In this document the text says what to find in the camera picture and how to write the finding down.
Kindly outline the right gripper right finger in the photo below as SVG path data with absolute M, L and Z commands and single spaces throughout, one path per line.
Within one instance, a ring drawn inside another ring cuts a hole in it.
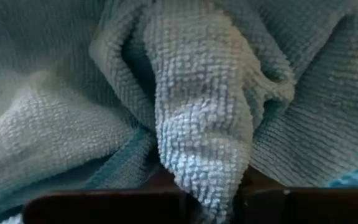
M 285 187 L 251 167 L 237 191 L 233 222 L 358 224 L 358 189 Z

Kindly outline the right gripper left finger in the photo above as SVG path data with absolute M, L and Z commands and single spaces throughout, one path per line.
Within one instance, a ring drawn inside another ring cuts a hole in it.
M 26 224 L 189 223 L 198 202 L 168 173 L 157 173 L 131 189 L 65 190 L 29 202 Z

